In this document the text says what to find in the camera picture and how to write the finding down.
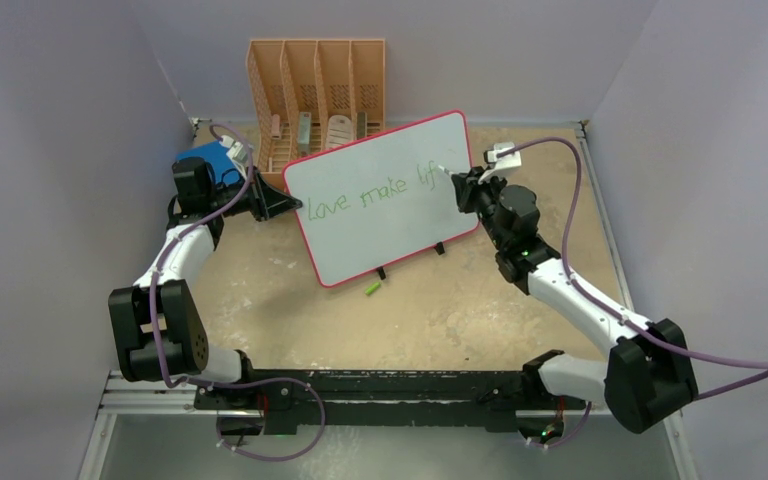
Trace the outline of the green whiteboard marker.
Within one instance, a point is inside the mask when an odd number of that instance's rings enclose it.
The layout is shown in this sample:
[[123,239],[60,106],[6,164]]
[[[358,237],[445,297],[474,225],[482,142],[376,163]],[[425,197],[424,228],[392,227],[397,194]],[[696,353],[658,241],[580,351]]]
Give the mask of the green whiteboard marker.
[[442,171],[444,174],[448,175],[448,176],[452,176],[452,175],[455,175],[455,173],[454,173],[453,171],[451,171],[450,169],[446,168],[446,167],[445,167],[445,166],[443,166],[443,165],[437,165],[437,168],[438,168],[440,171]]

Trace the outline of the green marker cap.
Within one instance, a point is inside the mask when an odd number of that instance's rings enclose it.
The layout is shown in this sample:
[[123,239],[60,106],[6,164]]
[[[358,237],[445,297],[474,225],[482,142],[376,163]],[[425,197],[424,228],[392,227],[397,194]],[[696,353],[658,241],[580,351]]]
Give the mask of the green marker cap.
[[364,292],[366,296],[372,295],[376,290],[378,290],[381,287],[381,282],[375,282],[372,285],[370,285]]

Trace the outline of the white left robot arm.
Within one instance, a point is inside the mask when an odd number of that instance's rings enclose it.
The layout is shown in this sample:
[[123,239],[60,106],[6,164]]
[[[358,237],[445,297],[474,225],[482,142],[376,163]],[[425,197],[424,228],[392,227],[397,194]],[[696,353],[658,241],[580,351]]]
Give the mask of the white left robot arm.
[[230,185],[217,183],[199,157],[174,163],[172,173],[177,193],[161,251],[132,285],[108,297],[119,367],[130,382],[219,385],[224,401],[244,409],[258,395],[251,362],[241,350],[210,343],[190,286],[216,251],[226,217],[249,213],[267,221],[303,203],[268,184],[257,168]]

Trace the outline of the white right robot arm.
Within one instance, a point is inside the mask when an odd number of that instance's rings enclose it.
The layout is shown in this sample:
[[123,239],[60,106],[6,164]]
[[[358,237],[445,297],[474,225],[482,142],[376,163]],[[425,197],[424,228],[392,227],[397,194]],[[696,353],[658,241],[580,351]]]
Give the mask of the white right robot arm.
[[474,167],[450,176],[460,212],[476,214],[496,249],[501,276],[525,295],[551,307],[605,356],[576,358],[560,350],[523,366],[521,392],[536,407],[572,397],[608,408],[621,426],[642,433],[700,396],[681,328],[653,322],[600,292],[538,233],[536,194],[504,179],[480,182]]

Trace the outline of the pink-framed whiteboard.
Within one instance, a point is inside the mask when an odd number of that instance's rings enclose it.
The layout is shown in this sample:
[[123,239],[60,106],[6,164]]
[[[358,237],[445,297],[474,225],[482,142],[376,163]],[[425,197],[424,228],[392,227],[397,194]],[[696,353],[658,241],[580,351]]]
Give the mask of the pink-framed whiteboard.
[[472,165],[467,121],[441,113],[288,164],[287,191],[317,280],[330,288],[474,231],[450,176]]

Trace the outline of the orange plastic file organizer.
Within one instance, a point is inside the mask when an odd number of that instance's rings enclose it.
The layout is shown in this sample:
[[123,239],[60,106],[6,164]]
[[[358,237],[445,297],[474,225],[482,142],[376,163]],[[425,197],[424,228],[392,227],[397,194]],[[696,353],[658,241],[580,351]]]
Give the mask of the orange plastic file organizer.
[[260,171],[279,179],[285,165],[325,150],[328,122],[338,115],[363,137],[383,132],[386,47],[383,38],[251,40],[246,68]]

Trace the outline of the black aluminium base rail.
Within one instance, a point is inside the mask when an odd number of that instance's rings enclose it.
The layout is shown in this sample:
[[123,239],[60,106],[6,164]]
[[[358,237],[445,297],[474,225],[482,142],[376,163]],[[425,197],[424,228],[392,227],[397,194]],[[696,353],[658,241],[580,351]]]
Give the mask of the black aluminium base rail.
[[536,434],[538,417],[583,413],[578,397],[529,386],[516,371],[258,370],[249,389],[129,382],[109,376],[101,401],[120,414],[206,414],[248,418],[266,435],[301,426],[469,427]]

